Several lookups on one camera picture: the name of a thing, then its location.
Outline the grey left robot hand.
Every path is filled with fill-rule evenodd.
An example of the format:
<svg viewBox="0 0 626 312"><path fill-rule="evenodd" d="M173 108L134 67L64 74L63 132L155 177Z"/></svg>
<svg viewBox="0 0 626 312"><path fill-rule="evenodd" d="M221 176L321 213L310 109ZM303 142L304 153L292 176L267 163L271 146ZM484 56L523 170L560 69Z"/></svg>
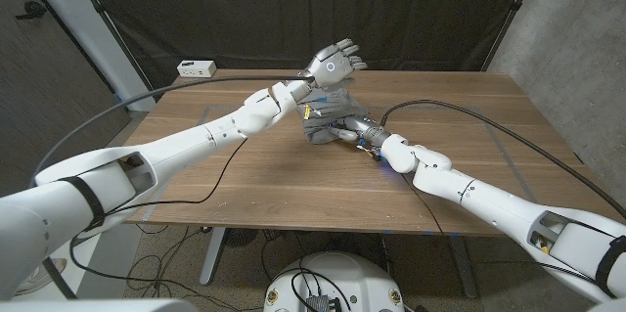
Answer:
<svg viewBox="0 0 626 312"><path fill-rule="evenodd" d="M305 76L316 87L322 88L339 83L355 70L367 68L356 55L359 46L349 38L342 39L318 51L304 70Z"/></svg>

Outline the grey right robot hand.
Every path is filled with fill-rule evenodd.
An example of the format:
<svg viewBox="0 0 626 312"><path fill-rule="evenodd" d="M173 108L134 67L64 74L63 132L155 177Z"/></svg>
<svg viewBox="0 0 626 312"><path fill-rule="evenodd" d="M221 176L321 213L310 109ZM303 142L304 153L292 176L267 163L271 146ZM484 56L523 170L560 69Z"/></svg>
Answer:
<svg viewBox="0 0 626 312"><path fill-rule="evenodd" d="M383 142L391 136L377 122L364 117L351 115L338 119L329 126L330 131L340 140L381 147Z"/></svg>

